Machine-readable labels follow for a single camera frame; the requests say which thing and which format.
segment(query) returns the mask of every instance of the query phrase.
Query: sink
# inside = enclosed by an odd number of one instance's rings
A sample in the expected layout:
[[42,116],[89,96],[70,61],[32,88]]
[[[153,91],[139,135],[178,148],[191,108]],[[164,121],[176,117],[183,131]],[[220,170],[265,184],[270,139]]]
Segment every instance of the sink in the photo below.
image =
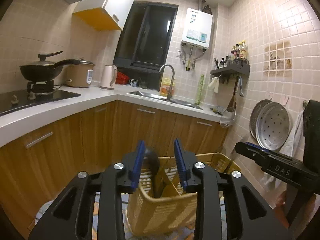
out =
[[[140,92],[140,91],[133,91],[133,92],[130,92],[128,94],[141,96],[141,97],[145,97],[145,98],[153,98],[153,99],[161,100],[161,101],[166,101],[167,100],[166,97],[155,95],[155,94],[151,94],[151,93]],[[189,106],[191,108],[203,110],[201,107],[199,107],[195,103],[190,103],[190,102],[179,100],[179,99],[171,98],[170,102],[174,103],[174,104],[177,104],[177,105]]]

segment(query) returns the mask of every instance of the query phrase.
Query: cabinet handle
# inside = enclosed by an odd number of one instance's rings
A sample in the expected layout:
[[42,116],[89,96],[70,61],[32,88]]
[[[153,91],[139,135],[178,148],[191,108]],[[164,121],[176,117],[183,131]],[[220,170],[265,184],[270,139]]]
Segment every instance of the cabinet handle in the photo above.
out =
[[117,22],[119,21],[119,18],[114,14],[113,16],[112,16]]
[[103,108],[100,108],[100,109],[96,109],[94,112],[98,113],[98,112],[102,112],[103,110],[106,110],[106,109],[107,109],[107,106],[103,107]]
[[140,108],[138,108],[137,110],[141,111],[141,112],[146,112],[146,113],[149,113],[149,114],[155,114],[155,112],[144,110],[144,109],[140,109]]
[[53,135],[53,132],[49,132],[47,134],[45,134],[44,136],[41,136],[40,138],[38,138],[37,140],[34,140],[33,142],[29,143],[26,145],[26,148],[29,149],[30,147],[32,147],[33,145],[37,144],[38,142],[41,142],[42,140],[48,138],[49,136]]
[[209,124],[209,123],[205,123],[205,122],[197,122],[198,124],[204,124],[204,125],[207,125],[207,126],[212,126],[212,124]]

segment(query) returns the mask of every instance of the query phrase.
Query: white towel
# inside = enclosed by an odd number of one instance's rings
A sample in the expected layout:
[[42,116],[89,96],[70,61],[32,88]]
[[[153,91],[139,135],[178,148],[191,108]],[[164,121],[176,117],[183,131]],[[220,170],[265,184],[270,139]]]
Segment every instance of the white towel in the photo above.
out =
[[219,89],[219,78],[214,77],[211,80],[211,83],[208,85],[209,88],[212,88],[215,93],[218,93]]
[[[297,152],[297,147],[302,135],[303,135],[303,111],[298,114],[298,117],[294,122],[294,125],[289,133],[289,136],[285,141],[284,145],[281,147],[279,152],[282,154],[288,155],[290,157],[295,157]],[[274,188],[277,188],[282,183],[281,180],[276,179],[275,177],[267,173],[264,174],[261,181],[265,186],[268,186],[269,189],[272,189],[273,186]]]

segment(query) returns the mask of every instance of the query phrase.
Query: black wok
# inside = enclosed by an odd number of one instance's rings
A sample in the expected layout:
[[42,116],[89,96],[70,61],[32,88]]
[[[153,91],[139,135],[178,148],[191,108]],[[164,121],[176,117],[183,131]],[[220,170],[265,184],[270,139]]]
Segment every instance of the black wok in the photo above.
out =
[[64,66],[79,65],[80,61],[78,59],[65,59],[56,63],[45,60],[46,57],[58,55],[60,53],[62,53],[62,51],[50,54],[39,54],[38,58],[40,61],[20,66],[23,77],[31,82],[50,81],[61,73]]

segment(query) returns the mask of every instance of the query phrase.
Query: water heater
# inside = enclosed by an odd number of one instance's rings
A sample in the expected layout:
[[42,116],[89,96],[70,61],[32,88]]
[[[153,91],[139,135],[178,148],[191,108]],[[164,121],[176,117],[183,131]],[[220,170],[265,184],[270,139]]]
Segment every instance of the water heater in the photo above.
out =
[[210,44],[212,15],[191,8],[187,9],[182,42],[208,49]]

